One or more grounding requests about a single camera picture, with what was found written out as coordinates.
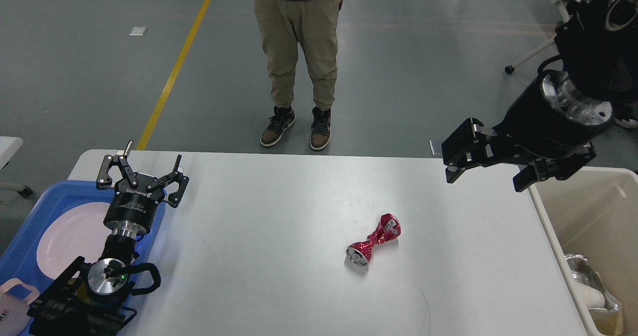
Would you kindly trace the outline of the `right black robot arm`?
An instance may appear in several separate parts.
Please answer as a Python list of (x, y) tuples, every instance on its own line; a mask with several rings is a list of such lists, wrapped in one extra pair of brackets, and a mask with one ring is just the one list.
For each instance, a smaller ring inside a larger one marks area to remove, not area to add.
[(614, 104), (637, 99), (637, 0), (574, 0), (553, 40), (558, 54), (499, 124), (468, 118), (442, 142), (448, 183), (472, 168), (514, 164), (522, 171), (513, 187), (524, 191), (569, 179), (596, 157), (592, 139), (612, 125)]

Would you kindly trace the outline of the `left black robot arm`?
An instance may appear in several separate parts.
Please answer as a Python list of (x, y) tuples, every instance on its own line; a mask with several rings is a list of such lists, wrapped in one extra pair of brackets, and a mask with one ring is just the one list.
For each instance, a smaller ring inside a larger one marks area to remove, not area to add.
[(134, 171), (128, 157), (105, 155), (96, 178), (98, 190), (114, 191), (103, 224), (110, 234), (95, 262), (76, 257), (32, 304), (32, 336), (115, 336), (137, 315), (129, 297), (147, 295), (161, 286), (161, 274), (140, 262), (136, 246), (150, 234), (162, 203), (178, 207), (189, 182), (177, 155), (173, 169), (157, 177)]

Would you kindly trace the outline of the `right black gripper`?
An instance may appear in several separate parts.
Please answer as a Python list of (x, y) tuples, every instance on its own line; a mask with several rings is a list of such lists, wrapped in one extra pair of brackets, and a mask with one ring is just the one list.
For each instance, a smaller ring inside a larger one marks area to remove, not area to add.
[(551, 178), (567, 180), (596, 157), (590, 141), (612, 123), (611, 102), (580, 91), (568, 72), (545, 70), (493, 129), (467, 118), (442, 142), (446, 181), (496, 164), (523, 166), (512, 179), (517, 192)]

